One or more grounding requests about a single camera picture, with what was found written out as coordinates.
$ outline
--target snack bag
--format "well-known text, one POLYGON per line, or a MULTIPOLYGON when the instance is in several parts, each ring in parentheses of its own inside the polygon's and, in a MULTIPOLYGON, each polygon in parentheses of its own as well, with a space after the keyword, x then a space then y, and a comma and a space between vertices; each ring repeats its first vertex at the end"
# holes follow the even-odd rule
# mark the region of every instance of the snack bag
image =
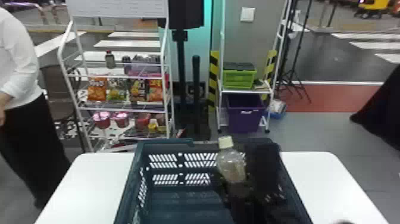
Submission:
POLYGON ((149 102, 163 100, 163 87, 161 85, 162 83, 159 79, 149 80, 149 102))
POLYGON ((108 82, 110 92, 108 93, 108 100, 125 100, 127 90, 127 80, 121 78, 112 78, 108 82))
POLYGON ((87 88, 87 100, 105 101, 106 88, 107 78, 89 78, 89 87, 87 88))
POLYGON ((147 100, 147 81, 143 79, 131 80, 130 100, 131 102, 147 100))
MULTIPOLYGON (((161 73, 147 74, 148 77, 161 77, 161 73)), ((170 75, 165 74, 165 87, 169 88, 170 75)), ((163 83, 159 79, 149 80, 149 95, 148 101, 162 101, 163 100, 163 83)))

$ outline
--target yellow and black striped tape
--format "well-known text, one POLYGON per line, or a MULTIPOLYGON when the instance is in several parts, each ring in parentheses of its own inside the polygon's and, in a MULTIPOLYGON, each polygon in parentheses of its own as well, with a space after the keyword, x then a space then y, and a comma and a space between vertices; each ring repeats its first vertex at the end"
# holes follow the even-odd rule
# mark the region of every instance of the yellow and black striped tape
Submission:
POLYGON ((274 77, 273 74, 274 74, 275 61, 276 61, 277 54, 278 54, 278 52, 276 50, 269 51, 268 57, 267 57, 267 63, 265 64, 265 75, 267 76, 268 83, 271 86, 272 86, 272 78, 274 77))
POLYGON ((208 80, 208 112, 215 111, 218 96, 218 82, 220 69, 218 62, 220 59, 219 51, 211 51, 210 53, 210 79, 208 80))

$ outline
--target black pants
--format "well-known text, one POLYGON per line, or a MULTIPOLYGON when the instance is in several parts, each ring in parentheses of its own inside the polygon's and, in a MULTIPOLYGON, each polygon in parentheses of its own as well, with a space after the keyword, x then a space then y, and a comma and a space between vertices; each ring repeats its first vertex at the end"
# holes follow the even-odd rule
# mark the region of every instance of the black pants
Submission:
POLYGON ((70 167, 43 95, 5 112, 0 153, 44 206, 70 167))

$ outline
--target wheel caster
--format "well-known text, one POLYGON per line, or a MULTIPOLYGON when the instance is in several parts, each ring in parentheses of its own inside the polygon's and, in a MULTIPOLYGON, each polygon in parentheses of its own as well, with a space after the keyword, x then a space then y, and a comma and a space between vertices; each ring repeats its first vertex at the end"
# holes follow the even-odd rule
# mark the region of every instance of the wheel caster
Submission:
POLYGON ((361 18, 366 20, 368 18, 371 18, 371 15, 369 13, 364 13, 364 14, 361 15, 361 18))

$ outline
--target light switch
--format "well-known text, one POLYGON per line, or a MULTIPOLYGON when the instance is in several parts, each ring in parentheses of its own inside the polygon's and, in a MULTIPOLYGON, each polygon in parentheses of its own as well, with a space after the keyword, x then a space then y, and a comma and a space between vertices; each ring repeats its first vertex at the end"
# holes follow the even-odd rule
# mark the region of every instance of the light switch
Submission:
POLYGON ((244 22, 254 21, 255 8, 242 7, 242 13, 240 15, 240 20, 244 22))

